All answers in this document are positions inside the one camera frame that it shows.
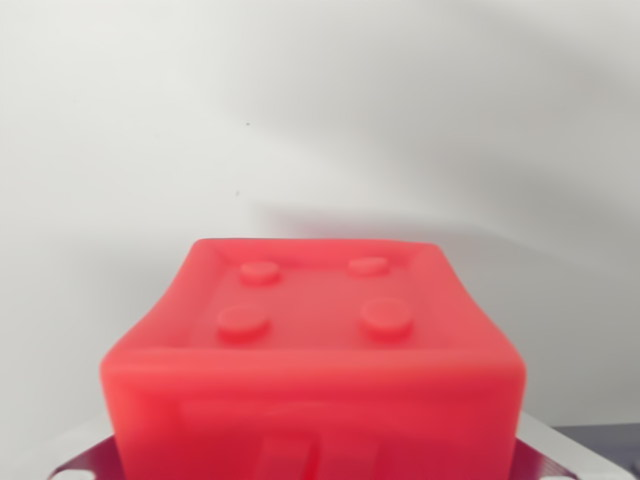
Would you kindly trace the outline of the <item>black-tipped silver gripper right finger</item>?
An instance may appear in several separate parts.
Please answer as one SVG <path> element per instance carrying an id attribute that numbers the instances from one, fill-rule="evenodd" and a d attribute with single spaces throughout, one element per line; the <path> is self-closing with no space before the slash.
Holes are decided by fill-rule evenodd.
<path id="1" fill-rule="evenodd" d="M 520 417 L 512 479 L 636 479 L 638 425 L 551 427 Z"/>

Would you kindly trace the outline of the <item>black-tipped silver gripper left finger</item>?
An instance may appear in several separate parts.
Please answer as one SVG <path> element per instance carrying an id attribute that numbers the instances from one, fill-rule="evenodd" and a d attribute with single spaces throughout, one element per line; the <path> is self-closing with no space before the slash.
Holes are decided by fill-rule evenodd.
<path id="1" fill-rule="evenodd" d="M 49 479 L 122 480 L 123 469 L 113 436 L 72 456 L 57 466 Z"/>

